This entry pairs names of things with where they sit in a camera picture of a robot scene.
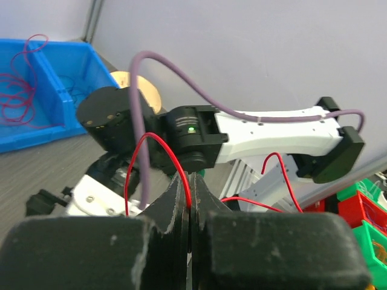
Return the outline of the blue three-compartment plastic bin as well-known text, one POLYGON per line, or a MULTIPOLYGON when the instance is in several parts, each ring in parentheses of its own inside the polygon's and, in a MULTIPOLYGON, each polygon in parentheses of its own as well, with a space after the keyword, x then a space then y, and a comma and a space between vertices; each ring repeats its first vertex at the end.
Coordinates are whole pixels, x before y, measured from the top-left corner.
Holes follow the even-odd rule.
POLYGON ((105 86, 116 82, 87 43, 1 39, 1 152, 84 134, 76 109, 105 86))

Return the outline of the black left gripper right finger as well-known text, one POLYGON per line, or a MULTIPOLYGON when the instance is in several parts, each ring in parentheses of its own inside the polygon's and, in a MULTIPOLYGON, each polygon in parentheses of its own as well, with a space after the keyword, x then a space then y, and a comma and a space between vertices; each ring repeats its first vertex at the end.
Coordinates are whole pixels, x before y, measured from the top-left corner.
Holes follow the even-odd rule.
POLYGON ((365 289, 371 274, 332 213, 232 211, 190 177, 194 289, 365 289))

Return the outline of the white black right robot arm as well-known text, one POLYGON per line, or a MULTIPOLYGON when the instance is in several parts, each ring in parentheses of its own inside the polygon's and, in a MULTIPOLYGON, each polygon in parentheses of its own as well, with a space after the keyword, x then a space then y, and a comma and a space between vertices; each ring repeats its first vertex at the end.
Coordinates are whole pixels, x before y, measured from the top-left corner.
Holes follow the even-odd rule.
MULTIPOLYGON (((330 97, 300 111, 253 112, 252 120, 210 105, 155 114, 144 98, 140 109, 146 130, 168 145, 164 149, 154 138, 148 139, 149 165, 167 176, 180 170, 197 173, 245 157, 281 154, 281 166, 243 191, 245 197, 267 205, 285 197, 284 183, 276 180, 280 173, 293 183, 335 181, 351 171, 365 144, 358 129, 338 123, 342 112, 330 97)), ((100 88, 80 103, 77 119, 105 153, 73 188, 68 214, 117 216, 126 209, 139 213, 138 201, 129 201, 145 169, 136 152, 134 112, 128 88, 100 88)))

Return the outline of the green plastic storage bin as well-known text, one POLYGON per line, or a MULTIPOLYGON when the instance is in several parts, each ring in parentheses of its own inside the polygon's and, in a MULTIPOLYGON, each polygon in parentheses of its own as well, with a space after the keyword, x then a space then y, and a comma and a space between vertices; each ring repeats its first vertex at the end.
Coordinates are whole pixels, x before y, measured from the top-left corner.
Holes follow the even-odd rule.
MULTIPOLYGON (((355 195, 355 191, 360 191, 363 195, 380 205, 377 198, 383 195, 379 187, 379 182, 372 182, 369 179, 363 179, 354 185, 337 193, 339 201, 343 201, 355 195)), ((353 228, 360 247, 363 251, 367 264, 369 266, 380 266, 386 268, 386 235, 374 228, 367 221, 363 221, 362 225, 353 228)))

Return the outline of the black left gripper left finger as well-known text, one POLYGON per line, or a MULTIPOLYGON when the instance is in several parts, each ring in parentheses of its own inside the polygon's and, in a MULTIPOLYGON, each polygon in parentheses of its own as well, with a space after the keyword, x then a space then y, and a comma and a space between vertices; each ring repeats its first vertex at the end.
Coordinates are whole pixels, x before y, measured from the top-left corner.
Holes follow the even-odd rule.
POLYGON ((184 289, 188 232, 179 176, 135 217, 29 218, 1 247, 1 288, 184 289))

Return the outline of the red plastic storage bin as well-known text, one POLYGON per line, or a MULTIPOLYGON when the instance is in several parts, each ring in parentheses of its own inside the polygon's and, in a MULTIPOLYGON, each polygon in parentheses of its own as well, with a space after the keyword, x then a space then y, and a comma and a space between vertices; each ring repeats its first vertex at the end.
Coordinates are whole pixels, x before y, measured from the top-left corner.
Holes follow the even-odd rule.
POLYGON ((351 228, 357 228, 367 221, 374 228, 386 235, 386 210, 376 202, 356 190, 355 195, 339 201, 337 195, 331 195, 323 200, 304 208, 306 212, 330 212, 344 218, 351 228))

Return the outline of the aluminium frame post right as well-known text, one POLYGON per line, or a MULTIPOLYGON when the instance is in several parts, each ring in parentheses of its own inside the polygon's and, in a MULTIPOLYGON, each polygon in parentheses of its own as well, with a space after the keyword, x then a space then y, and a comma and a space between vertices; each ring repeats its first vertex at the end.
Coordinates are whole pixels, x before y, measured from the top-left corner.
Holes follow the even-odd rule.
POLYGON ((100 19, 100 15, 103 9, 104 0, 92 0, 89 8, 88 16, 86 19, 85 29, 83 36, 81 37, 82 42, 91 44, 94 35, 97 30, 97 25, 100 19))

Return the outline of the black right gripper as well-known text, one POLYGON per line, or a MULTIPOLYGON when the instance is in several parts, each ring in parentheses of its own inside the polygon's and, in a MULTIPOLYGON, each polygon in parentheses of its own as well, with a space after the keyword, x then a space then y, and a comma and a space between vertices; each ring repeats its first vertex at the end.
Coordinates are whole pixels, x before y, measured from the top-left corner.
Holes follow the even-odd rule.
POLYGON ((129 88, 106 86, 80 102, 76 118, 104 151, 130 162, 137 145, 132 112, 129 88))

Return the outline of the beige decorated ceramic plate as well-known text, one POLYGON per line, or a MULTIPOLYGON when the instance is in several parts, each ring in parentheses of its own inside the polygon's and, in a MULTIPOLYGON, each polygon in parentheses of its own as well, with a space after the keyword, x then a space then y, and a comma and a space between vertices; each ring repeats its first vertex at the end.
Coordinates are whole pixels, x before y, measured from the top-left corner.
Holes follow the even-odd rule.
MULTIPOLYGON (((116 81, 120 88, 127 88, 130 86, 129 73, 126 71, 114 71, 110 75, 116 81)), ((137 77, 138 89, 144 96, 148 105, 153 111, 158 114, 161 112, 161 96, 157 88, 146 78, 142 76, 137 77)))

